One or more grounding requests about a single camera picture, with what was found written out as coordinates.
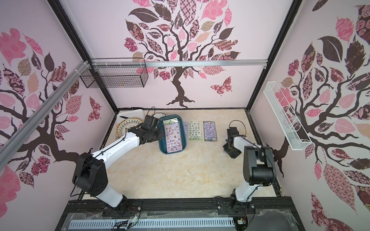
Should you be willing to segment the purple white sticker sheet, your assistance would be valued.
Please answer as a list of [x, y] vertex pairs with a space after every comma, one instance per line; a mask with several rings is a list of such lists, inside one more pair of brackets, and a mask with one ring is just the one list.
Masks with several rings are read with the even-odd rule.
[[185, 139], [188, 139], [188, 122], [183, 122], [184, 132], [185, 132]]

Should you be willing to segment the dark purple sticker sheet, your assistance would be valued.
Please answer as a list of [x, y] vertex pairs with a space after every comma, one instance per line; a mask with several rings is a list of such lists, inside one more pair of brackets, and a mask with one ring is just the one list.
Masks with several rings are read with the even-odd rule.
[[216, 125], [213, 121], [204, 121], [204, 140], [205, 141], [217, 141]]

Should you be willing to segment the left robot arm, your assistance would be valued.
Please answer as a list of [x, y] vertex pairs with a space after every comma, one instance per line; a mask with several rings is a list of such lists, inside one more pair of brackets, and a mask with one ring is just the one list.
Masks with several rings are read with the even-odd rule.
[[109, 184], [107, 170], [130, 150], [163, 139], [164, 132], [157, 126], [158, 122], [158, 118], [147, 115], [143, 123], [127, 129], [124, 136], [111, 145], [92, 154], [80, 155], [72, 183], [114, 210], [126, 212], [127, 198]]

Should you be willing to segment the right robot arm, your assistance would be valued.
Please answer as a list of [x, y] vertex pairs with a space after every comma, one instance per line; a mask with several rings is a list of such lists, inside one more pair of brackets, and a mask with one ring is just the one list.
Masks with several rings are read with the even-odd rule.
[[227, 139], [223, 146], [232, 159], [243, 155], [243, 182], [230, 195], [230, 206], [246, 204], [261, 187], [269, 187], [276, 179], [273, 163], [273, 150], [269, 146], [260, 146], [241, 135], [236, 127], [227, 129]]

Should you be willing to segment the lilac 3D animal sticker sheet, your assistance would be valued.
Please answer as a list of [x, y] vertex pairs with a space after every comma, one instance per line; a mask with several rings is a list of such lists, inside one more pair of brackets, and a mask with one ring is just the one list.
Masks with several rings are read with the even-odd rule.
[[167, 153], [175, 153], [183, 150], [180, 124], [177, 118], [163, 122]]

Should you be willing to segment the green dinosaur sticker sheet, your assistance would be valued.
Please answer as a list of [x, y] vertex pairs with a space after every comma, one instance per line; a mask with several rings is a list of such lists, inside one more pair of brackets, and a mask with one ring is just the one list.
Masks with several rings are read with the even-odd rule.
[[193, 120], [189, 123], [188, 134], [190, 141], [202, 140], [200, 121]]

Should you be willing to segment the teal storage box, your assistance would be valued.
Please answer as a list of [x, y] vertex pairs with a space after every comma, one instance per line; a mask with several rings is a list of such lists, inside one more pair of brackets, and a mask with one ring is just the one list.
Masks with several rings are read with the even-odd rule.
[[159, 140], [159, 148], [163, 154], [180, 153], [186, 149], [184, 122], [179, 115], [161, 117], [157, 127], [164, 132], [164, 138]]

